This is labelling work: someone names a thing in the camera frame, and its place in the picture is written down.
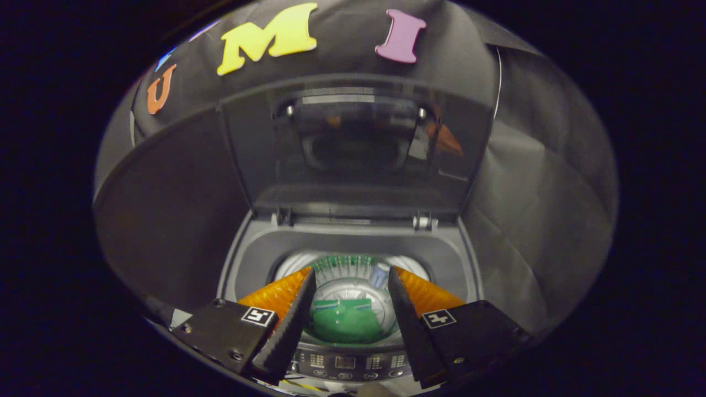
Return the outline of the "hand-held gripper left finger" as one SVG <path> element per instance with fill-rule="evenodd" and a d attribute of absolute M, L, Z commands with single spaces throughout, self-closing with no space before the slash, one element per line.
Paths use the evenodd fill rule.
<path fill-rule="evenodd" d="M 315 292 L 315 270 L 307 266 L 237 302 L 212 300 L 171 333 L 227 372 L 277 384 L 295 356 Z"/>

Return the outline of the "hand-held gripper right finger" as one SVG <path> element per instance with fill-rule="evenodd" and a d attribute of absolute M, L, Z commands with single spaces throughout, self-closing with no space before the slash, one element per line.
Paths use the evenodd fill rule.
<path fill-rule="evenodd" d="M 389 271 L 388 290 L 423 389 L 475 380 L 532 345 L 532 335 L 491 302 L 464 302 L 398 266 Z"/>

